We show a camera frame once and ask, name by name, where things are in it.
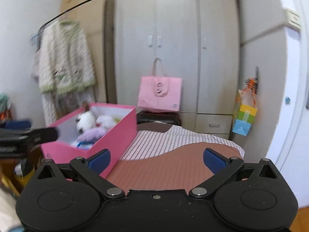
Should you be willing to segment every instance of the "white plush toy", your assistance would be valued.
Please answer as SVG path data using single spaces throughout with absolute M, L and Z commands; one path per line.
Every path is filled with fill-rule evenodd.
M 101 115 L 97 118 L 96 123 L 100 125 L 100 127 L 104 127 L 106 129 L 113 128 L 117 123 L 110 115 Z
M 76 119 L 76 129 L 80 134 L 96 127 L 95 116 L 90 111 L 89 105 L 87 103 L 83 103 L 83 106 L 85 107 L 85 112 L 79 114 Z

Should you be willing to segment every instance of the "orange floor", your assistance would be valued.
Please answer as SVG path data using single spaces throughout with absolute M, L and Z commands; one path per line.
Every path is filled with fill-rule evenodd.
M 309 232 L 309 207 L 298 211 L 290 230 L 292 232 Z

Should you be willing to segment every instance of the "clothes rack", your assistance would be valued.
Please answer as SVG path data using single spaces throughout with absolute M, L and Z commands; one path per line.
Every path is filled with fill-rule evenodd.
M 42 33 L 43 33 L 45 27 L 46 27 L 50 22 L 52 22 L 53 20 L 59 18 L 60 16 L 62 16 L 62 15 L 64 15 L 64 14 L 68 13 L 69 11 L 71 11 L 71 10 L 73 10 L 73 9 L 75 9 L 75 8 L 77 8 L 77 7 L 79 7 L 79 6 L 83 5 L 83 4 L 85 4 L 85 3 L 91 2 L 91 1 L 93 1 L 93 0 L 86 0 L 86 1 L 84 1 L 84 2 L 82 2 L 82 3 L 80 3 L 80 4 L 77 4 L 77 5 L 75 5 L 74 7 L 70 8 L 70 9 L 67 9 L 66 11 L 64 11 L 64 12 L 62 12 L 61 14 L 57 15 L 56 17 L 54 17 L 53 19 L 49 20 L 48 22 L 44 23 L 44 24 L 40 27 L 40 29 L 39 29 L 39 31 L 38 31 L 38 34 L 37 34 L 37 39 L 38 39 L 38 41 L 37 41 L 37 50 L 39 50 L 40 47 L 41 47 L 41 39 L 42 39 L 41 35 L 42 35 Z M 107 0 L 105 0 L 105 6 L 104 6 L 104 19 L 103 19 L 103 24 L 102 24 L 102 30 L 103 30 L 103 31 L 106 29 L 106 11 L 107 11 Z M 103 54 L 104 64 L 106 64 L 106 60 L 105 60 L 105 57 L 106 57 L 106 55 L 105 55 L 105 36 L 106 36 L 106 33 L 103 32 L 103 38 L 102 38 L 102 41 L 103 41 L 103 43 L 102 43 L 102 54 Z

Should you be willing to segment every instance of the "stuffed animal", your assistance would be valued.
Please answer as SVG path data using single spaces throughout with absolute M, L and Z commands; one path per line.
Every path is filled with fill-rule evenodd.
M 90 107 L 87 102 L 83 103 L 85 107 L 85 112 L 78 115 L 76 119 L 76 129 L 80 134 L 84 133 L 85 131 L 96 127 L 95 123 L 95 116 L 90 111 Z
M 113 128 L 117 123 L 110 115 L 101 115 L 97 118 L 96 123 L 100 125 L 100 127 L 104 127 L 106 129 Z
M 77 141 L 96 142 L 102 136 L 107 133 L 107 130 L 103 127 L 94 127 L 90 130 L 86 130 L 83 134 L 79 135 Z

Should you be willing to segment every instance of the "drawer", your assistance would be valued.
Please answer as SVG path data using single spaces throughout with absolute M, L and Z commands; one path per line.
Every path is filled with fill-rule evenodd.
M 229 134 L 228 133 L 224 133 L 224 134 L 222 134 L 222 133 L 208 133 L 208 134 L 210 134 L 210 135 L 213 135 L 214 137 L 220 137 L 220 138 L 224 138 L 224 139 L 229 139 Z
M 195 131 L 198 133 L 230 133 L 232 115 L 197 114 Z
M 196 113 L 179 113 L 179 116 L 181 118 L 182 127 L 194 132 Z

